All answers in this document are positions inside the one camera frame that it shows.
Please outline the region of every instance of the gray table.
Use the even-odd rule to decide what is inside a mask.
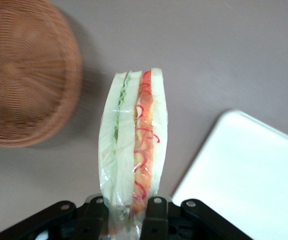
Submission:
[[[0,231],[49,205],[100,192],[98,134],[116,72],[160,67],[171,195],[218,116],[239,109],[288,134],[288,1],[53,0],[83,57],[80,103],[55,137],[0,148]]]

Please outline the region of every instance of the plastic wrap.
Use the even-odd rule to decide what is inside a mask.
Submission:
[[[160,185],[167,125],[162,70],[117,73],[98,141],[100,189],[112,239],[140,238],[147,201]]]

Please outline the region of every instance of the woven basket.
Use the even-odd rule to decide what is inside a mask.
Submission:
[[[79,49],[59,10],[47,0],[0,0],[0,146],[53,136],[81,83]]]

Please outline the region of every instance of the screw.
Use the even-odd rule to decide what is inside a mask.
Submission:
[[[97,204],[101,204],[101,203],[103,203],[103,202],[104,202],[103,198],[98,198],[98,199],[96,200],[96,203],[97,203]]]
[[[154,198],[154,203],[161,204],[162,203],[162,199],[160,199],[159,197],[156,197],[156,198]]]
[[[65,204],[65,205],[63,205],[63,206],[60,207],[60,209],[63,210],[63,211],[64,211],[64,210],[67,210],[67,209],[69,209],[69,208],[70,208],[70,205],[68,205],[68,204]]]
[[[190,208],[194,208],[196,206],[195,202],[193,201],[187,201],[186,205],[189,206]]]

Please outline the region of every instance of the white tray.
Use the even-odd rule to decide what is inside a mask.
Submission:
[[[255,240],[288,239],[288,135],[241,111],[224,113],[173,202],[190,198]]]

